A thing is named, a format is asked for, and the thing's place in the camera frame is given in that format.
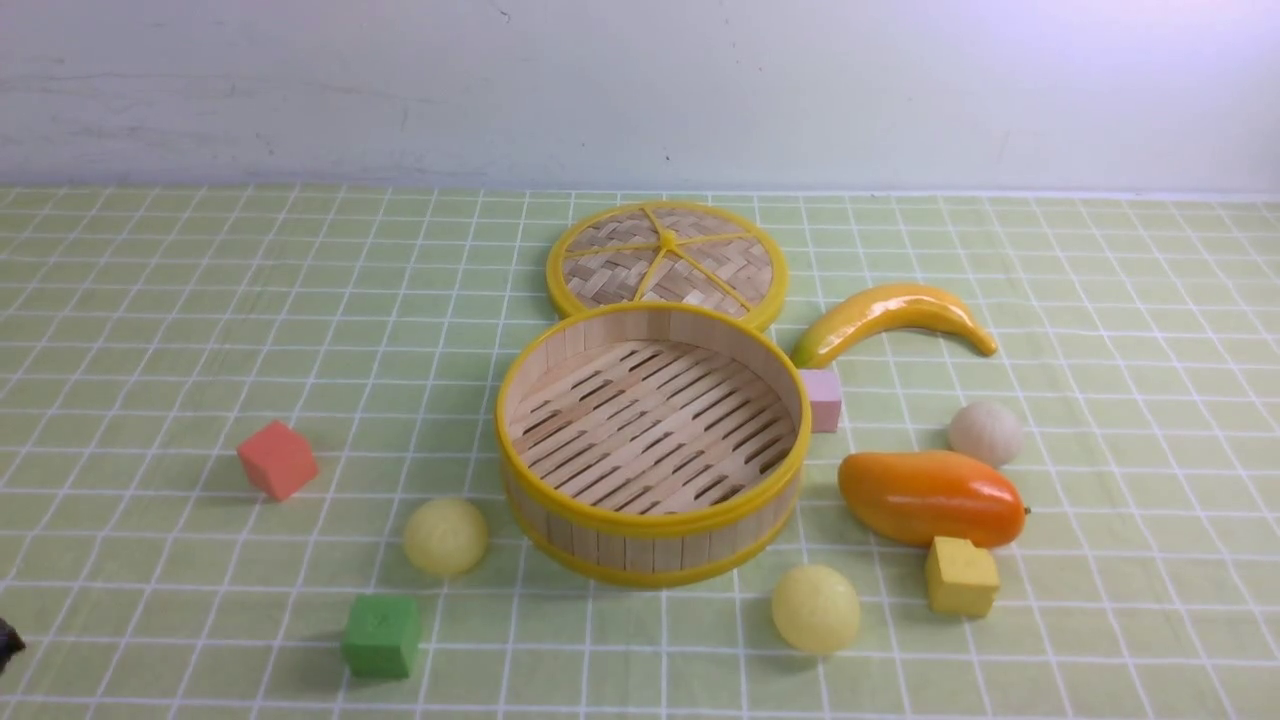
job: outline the toy block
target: toy block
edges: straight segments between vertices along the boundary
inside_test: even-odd
[[[800,370],[804,389],[809,395],[809,414],[813,416],[813,432],[833,433],[840,428],[840,407],[844,391],[836,370]]]
[[[288,500],[320,474],[311,443],[271,420],[236,448],[248,482],[276,501]]]
[[[1000,592],[996,559],[961,538],[933,538],[924,582],[929,610],[943,615],[986,618]]]
[[[413,673],[421,639],[416,600],[362,594],[351,603],[342,659],[355,678],[403,680]]]

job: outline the yellow rim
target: yellow rim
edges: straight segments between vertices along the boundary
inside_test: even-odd
[[[509,492],[511,491],[508,489],[507,491],[508,501],[511,498]],[[787,505],[787,511],[782,515],[782,519],[778,520],[778,524],[774,525],[768,533],[765,533],[764,537],[755,541],[746,548],[726,557],[724,560],[712,562],[710,565],[690,568],[689,570],[677,570],[675,573],[630,573],[627,570],[614,570],[612,568],[602,568],[599,565],[588,562],[580,557],[575,557],[564,552],[563,550],[556,547],[550,542],[548,542],[547,538],[534,532],[534,529],[530,528],[527,523],[525,523],[525,518],[518,511],[513,511],[512,515],[516,518],[516,524],[520,527],[521,532],[524,532],[525,536],[529,538],[529,541],[534,543],[534,547],[536,547],[538,550],[544,552],[548,557],[550,557],[556,562],[559,562],[564,568],[568,568],[570,570],[580,575],[585,575],[593,580],[609,583],[612,585],[657,589],[657,588],[671,588],[677,585],[689,585],[692,583],[700,583],[703,580],[709,580],[712,578],[723,575],[730,570],[745,565],[753,557],[763,552],[764,548],[769,546],[769,543],[777,539],[778,534],[782,533],[782,529],[787,527],[787,523],[795,514],[796,502],[799,501],[800,501],[800,493],[797,492],[796,496],[791,500],[791,503]]]
[[[788,452],[782,462],[773,469],[773,473],[751,489],[744,491],[718,505],[712,505],[710,507],[704,507],[703,510],[682,512],[678,515],[652,516],[616,512],[613,510],[594,507],[561,495],[554,488],[544,483],[541,478],[539,478],[516,452],[511,434],[507,432],[507,418],[503,410],[507,406],[507,396],[511,392],[511,380],[516,373],[520,372],[520,368],[525,364],[525,361],[527,361],[529,355],[534,351],[534,348],[547,342],[547,338],[550,336],[593,318],[611,315],[614,313],[637,313],[645,310],[690,313],[727,323],[749,336],[756,343],[764,346],[764,348],[786,369],[787,378],[795,384],[796,392],[800,393],[800,424],[796,428],[796,441],[795,445],[791,446],[791,452]],[[621,305],[605,305],[585,310],[579,315],[561,320],[550,329],[538,336],[538,340],[529,343],[529,346],[526,346],[511,364],[507,369],[507,375],[502,380],[502,387],[498,389],[498,401],[495,405],[494,425],[498,434],[498,446],[502,448],[502,455],[511,468],[512,477],[522,488],[525,488],[525,492],[527,492],[544,507],[554,509],[559,514],[572,518],[575,523],[584,527],[607,533],[628,534],[634,537],[672,537],[714,530],[735,523],[751,511],[767,505],[777,497],[780,492],[782,492],[788,478],[803,470],[805,455],[809,452],[809,434],[813,423],[809,413],[809,397],[805,393],[804,380],[800,378],[800,372],[796,370],[795,365],[791,364],[791,360],[778,348],[778,346],[769,342],[767,337],[760,334],[754,328],[733,320],[722,313],[707,310],[705,307],[699,307],[696,305],[685,305],[682,302],[643,301],[626,302]]]
[[[573,240],[579,234],[581,234],[582,231],[585,231],[591,224],[598,223],[604,218],[608,218],[609,215],[618,215],[623,213],[632,213],[635,210],[640,210],[649,217],[649,222],[653,223],[655,228],[662,228],[662,223],[653,214],[654,208],[677,208],[684,210],[696,210],[699,213],[705,213],[708,215],[716,215],[717,218],[721,218],[723,220],[727,220],[730,223],[741,227],[745,232],[691,237],[687,240],[678,241],[676,242],[676,247],[672,252],[675,252],[682,260],[685,260],[686,263],[696,268],[699,272],[701,272],[704,275],[707,275],[726,295],[728,295],[733,300],[737,300],[744,307],[748,307],[746,315],[742,315],[741,318],[730,318],[730,319],[742,323],[749,328],[756,331],[764,331],[771,324],[773,324],[773,320],[778,319],[778,315],[782,313],[782,305],[786,301],[786,295],[787,295],[787,261],[786,258],[783,258],[782,255],[782,249],[780,249],[778,245],[773,241],[773,237],[769,236],[769,233],[764,232],[764,229],[762,229],[751,220],[748,220],[746,218],[742,218],[741,215],[737,215],[735,213],[730,213],[728,210],[722,210],[712,205],[703,205],[700,202],[680,202],[675,200],[672,201],[660,200],[652,202],[636,202],[632,205],[620,205],[617,208],[612,208],[603,213],[596,213],[590,218],[584,218],[582,220],[579,220],[573,227],[564,231],[564,234],[562,234],[559,240],[556,241],[556,245],[552,246],[550,255],[547,259],[547,292],[548,295],[550,295],[552,305],[556,306],[556,311],[559,314],[561,318],[572,318],[588,310],[588,307],[582,305],[582,302],[577,299],[576,295],[573,295],[573,292],[568,288],[568,286],[564,284],[564,274],[562,270],[562,265],[566,258],[575,258],[580,255],[594,255],[598,252],[617,252],[622,250],[657,249],[658,256],[654,258],[654,261],[649,268],[650,272],[646,272],[644,274],[644,278],[641,278],[636,297],[644,295],[645,288],[649,287],[652,270],[658,266],[658,260],[662,258],[664,252],[667,252],[667,250],[662,249],[659,243],[653,242],[643,245],[618,245],[613,247],[605,247],[582,252],[570,252],[567,251],[567,247],[570,246],[570,243],[573,242]],[[760,302],[758,302],[754,307],[737,291],[730,287],[719,275],[717,275],[716,273],[707,272],[707,269],[703,268],[700,263],[694,260],[687,252],[684,252],[682,250],[682,247],[687,245],[714,242],[716,240],[730,240],[733,237],[754,237],[760,243],[760,246],[764,247],[764,251],[769,256],[769,264],[773,265],[773,282],[769,284],[769,291],[764,293],[764,299],[760,300]]]

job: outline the red block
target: red block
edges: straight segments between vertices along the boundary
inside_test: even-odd
[[[320,474],[311,443],[293,428],[271,420],[236,448],[248,482],[274,500],[288,500]]]

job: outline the foam ball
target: foam ball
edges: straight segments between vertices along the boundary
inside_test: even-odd
[[[858,637],[863,611],[858,592],[826,565],[799,565],[773,588],[773,624],[791,647],[831,655]]]
[[[448,578],[466,573],[489,547],[489,524],[460,497],[424,502],[404,527],[404,555],[419,570]]]
[[[951,418],[947,442],[956,452],[1000,468],[1023,451],[1023,423],[1004,405],[979,400]]]

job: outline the green cube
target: green cube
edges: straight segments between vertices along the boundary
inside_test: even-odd
[[[356,678],[403,680],[413,673],[422,618],[404,596],[362,594],[351,603],[342,659]]]

